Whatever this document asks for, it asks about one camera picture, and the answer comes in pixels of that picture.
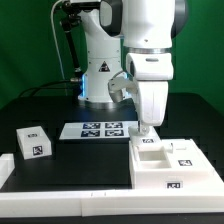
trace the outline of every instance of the table surface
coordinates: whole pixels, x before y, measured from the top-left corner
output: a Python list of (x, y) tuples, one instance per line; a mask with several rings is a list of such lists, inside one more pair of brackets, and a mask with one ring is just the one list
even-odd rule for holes
[[(0, 192), (131, 188), (129, 139), (59, 141), (67, 122), (135, 121), (134, 106), (105, 111), (79, 107), (71, 97), (19, 98), (0, 110), (0, 153), (14, 153), (15, 171)], [(16, 129), (42, 126), (52, 156), (23, 160)], [(193, 139), (224, 178), (224, 117), (196, 94), (169, 94), (161, 139)], [(124, 215), (0, 219), (0, 223), (224, 223), (224, 214)]]

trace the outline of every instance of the white box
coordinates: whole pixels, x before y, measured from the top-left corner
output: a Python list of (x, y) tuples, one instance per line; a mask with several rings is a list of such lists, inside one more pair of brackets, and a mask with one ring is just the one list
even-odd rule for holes
[(162, 140), (129, 147), (134, 189), (223, 189), (224, 183), (193, 140)]
[(52, 155), (51, 142), (42, 127), (22, 128), (16, 132), (24, 159)]

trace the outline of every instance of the black sticker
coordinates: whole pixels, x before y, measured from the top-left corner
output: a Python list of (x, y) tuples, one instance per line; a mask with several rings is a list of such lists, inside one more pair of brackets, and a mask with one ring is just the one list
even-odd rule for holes
[(169, 183), (167, 183), (167, 188), (169, 188), (169, 189), (182, 188), (182, 183), (181, 182), (169, 182)]
[(99, 72), (110, 72), (110, 69), (105, 61), (101, 65)]
[(142, 142), (143, 143), (153, 143), (154, 140), (153, 139), (150, 139), (150, 138), (145, 138), (145, 139), (142, 139)]
[(34, 138), (34, 137), (37, 137), (37, 134), (29, 134), (28, 135), (28, 138)]
[(192, 166), (191, 160), (178, 160), (180, 166)]
[(124, 131), (123, 130), (106, 130), (105, 136), (107, 136), (107, 137), (124, 136)]
[(83, 129), (100, 129), (100, 123), (85, 123)]
[(123, 128), (122, 122), (110, 122), (105, 124), (105, 128)]
[(93, 138), (93, 137), (99, 137), (100, 136), (100, 131), (82, 131), (81, 137), (82, 138)]
[(43, 147), (42, 146), (35, 146), (33, 147), (33, 155), (38, 156), (43, 154)]

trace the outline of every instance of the printed marker sheet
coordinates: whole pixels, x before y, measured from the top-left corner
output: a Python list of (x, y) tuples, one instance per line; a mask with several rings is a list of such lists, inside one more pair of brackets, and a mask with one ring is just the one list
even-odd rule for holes
[(137, 125), (137, 121), (66, 123), (60, 140), (129, 138), (128, 127)]

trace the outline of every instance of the cube with marker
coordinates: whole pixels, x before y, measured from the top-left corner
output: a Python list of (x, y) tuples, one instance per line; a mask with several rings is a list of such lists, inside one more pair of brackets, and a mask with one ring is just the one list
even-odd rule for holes
[(52, 155), (51, 142), (41, 126), (17, 129), (16, 132), (25, 160)]

